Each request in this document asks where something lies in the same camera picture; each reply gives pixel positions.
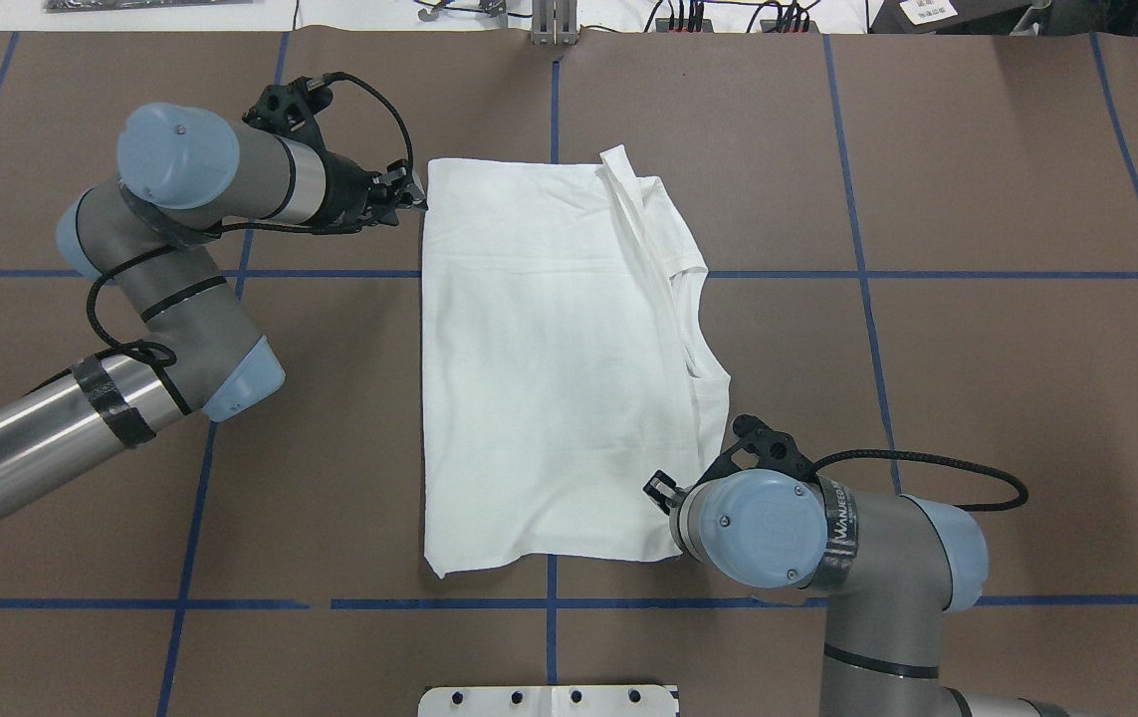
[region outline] robotic arm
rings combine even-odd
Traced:
[[[818,475],[787,434],[754,417],[733,421],[736,444],[691,489],[658,472],[644,487],[670,516],[684,553],[757,588],[828,594],[820,675],[823,717],[1095,717],[1029,699],[959,693],[939,684],[941,616],[975,604],[989,572],[983,534],[966,510],[910,495],[855,495]],[[742,469],[733,454],[756,455]],[[920,459],[925,454],[902,454]],[[1014,508],[1019,498],[967,510]]]
[[[386,172],[323,145],[329,86],[380,100],[405,140]],[[108,349],[74,363],[0,411],[0,519],[200,410],[224,421],[271,395],[284,371],[204,248],[242,228],[354,233],[424,209],[413,146],[390,101],[346,73],[269,85],[231,125],[206,109],[137,109],[117,141],[119,176],[88,190],[56,228],[59,253],[90,280],[86,313]],[[267,222],[222,224],[224,217]],[[94,318],[116,280],[148,330],[118,341]]]

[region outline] white label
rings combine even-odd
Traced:
[[[956,17],[959,14],[954,9],[954,5],[950,5],[950,0],[905,0],[900,3],[900,9],[905,10],[905,17],[916,26]]]

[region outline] white metal plate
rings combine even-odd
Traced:
[[[418,717],[678,717],[678,694],[663,685],[431,689]]]

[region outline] blue round joint cover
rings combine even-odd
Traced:
[[[82,249],[82,239],[77,236],[77,209],[82,208],[82,200],[90,193],[90,189],[83,191],[82,196],[64,211],[59,222],[55,223],[55,248],[59,249],[59,256],[64,257],[65,264],[93,281],[99,278],[99,269],[86,258],[86,253]]]
[[[286,370],[267,345],[267,337],[258,337],[254,348],[237,364],[201,411],[215,423],[226,421],[275,394],[282,382],[286,382]]]
[[[117,173],[127,189],[165,209],[203,207],[223,195],[241,163],[241,142],[209,109],[154,101],[131,113],[117,137]]]
[[[983,580],[989,577],[989,546],[983,542],[979,522],[960,508],[913,495],[904,497],[923,509],[945,547],[954,582],[950,604],[945,611],[957,612],[973,607],[983,594]]]
[[[824,504],[809,486],[752,468],[706,487],[696,525],[706,557],[737,583],[778,588],[817,568],[828,534]]]

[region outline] light blue plastic cover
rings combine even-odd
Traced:
[[[209,109],[154,101],[131,113],[117,137],[117,172],[140,199],[166,209],[192,209],[223,195],[241,145]]]
[[[76,269],[79,274],[88,280],[97,280],[99,270],[94,267],[90,258],[86,258],[85,250],[82,249],[82,240],[77,237],[77,208],[82,207],[82,200],[91,190],[88,189],[77,197],[72,207],[64,212],[59,222],[55,223],[55,248],[59,249],[59,256],[64,257],[64,263]]]
[[[983,533],[975,518],[966,510],[933,503],[931,500],[906,495],[913,500],[935,528],[935,535],[941,536],[945,557],[950,562],[950,577],[954,579],[954,595],[946,612],[959,612],[973,607],[983,594],[983,580],[989,577],[989,546],[983,542]]]
[[[267,345],[267,337],[258,337],[250,353],[237,364],[232,376],[214,392],[201,411],[215,423],[226,421],[275,394],[282,382],[286,382],[286,370]]]
[[[706,491],[710,493],[696,518],[701,541],[706,557],[724,575],[756,588],[777,588],[816,570],[827,528],[823,503],[809,486],[752,468]]]

